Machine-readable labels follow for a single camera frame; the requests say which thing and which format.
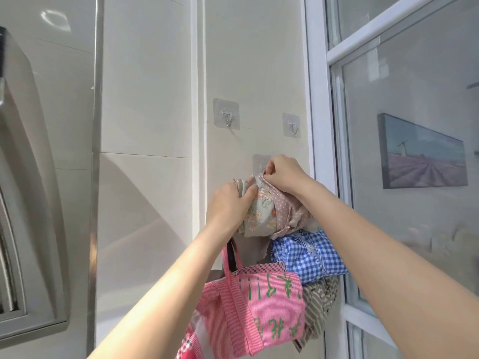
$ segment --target pink bag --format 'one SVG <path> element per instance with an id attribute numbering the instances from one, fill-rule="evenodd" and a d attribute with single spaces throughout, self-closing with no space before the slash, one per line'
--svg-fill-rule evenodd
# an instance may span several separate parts
<path id="1" fill-rule="evenodd" d="M 305 303 L 296 273 L 284 263 L 231 273 L 223 248 L 225 277 L 205 284 L 177 358 L 231 359 L 303 336 Z"/>

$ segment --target white window frame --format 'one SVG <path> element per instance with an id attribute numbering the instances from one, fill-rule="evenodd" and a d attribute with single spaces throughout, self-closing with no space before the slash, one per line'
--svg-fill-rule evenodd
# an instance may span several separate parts
<path id="1" fill-rule="evenodd" d="M 338 96 L 344 95 L 342 66 L 452 1 L 454 0 L 399 0 L 328 50 L 325 0 L 304 0 L 315 179 L 339 195 L 345 203 L 352 205 L 344 101 L 336 100 Z M 337 19 L 330 20 L 333 28 L 332 38 L 335 40 L 339 38 L 338 22 Z M 338 119 L 337 131 L 334 125 L 335 117 Z M 345 302 L 346 286 L 352 304 Z M 360 298 L 354 281 L 350 277 L 342 277 L 337 303 L 330 312 L 326 324 L 326 359 L 350 358 L 350 352 L 351 358 L 362 359 L 362 353 L 355 353 L 353 343 L 358 336 L 353 335 L 353 329 L 347 323 L 397 347 L 369 304 Z"/>

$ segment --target adhesive hook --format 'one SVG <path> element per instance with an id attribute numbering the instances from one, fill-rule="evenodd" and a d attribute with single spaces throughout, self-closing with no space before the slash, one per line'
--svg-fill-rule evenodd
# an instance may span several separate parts
<path id="1" fill-rule="evenodd" d="M 230 127 L 233 122 L 233 114 L 231 112 L 226 112 L 224 109 L 221 110 L 221 114 L 226 118 L 226 126 Z"/>
<path id="2" fill-rule="evenodd" d="M 289 125 L 291 126 L 291 133 L 292 133 L 293 135 L 297 134 L 299 127 L 296 127 L 296 124 L 293 123 L 293 122 L 290 123 Z"/>

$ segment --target framed painting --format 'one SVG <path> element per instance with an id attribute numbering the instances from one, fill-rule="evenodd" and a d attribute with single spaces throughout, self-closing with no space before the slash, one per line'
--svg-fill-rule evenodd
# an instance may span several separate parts
<path id="1" fill-rule="evenodd" d="M 461 140 L 386 113 L 377 119 L 384 189 L 468 184 Z"/>

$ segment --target fabric bag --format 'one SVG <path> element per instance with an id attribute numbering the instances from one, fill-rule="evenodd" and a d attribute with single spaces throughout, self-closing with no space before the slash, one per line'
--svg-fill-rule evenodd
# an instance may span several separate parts
<path id="1" fill-rule="evenodd" d="M 178 359 L 240 358 L 302 338 L 305 302 L 298 275 L 282 262 L 243 268 L 234 247 L 238 271 L 230 271 L 224 247 L 225 277 L 205 284 Z"/>

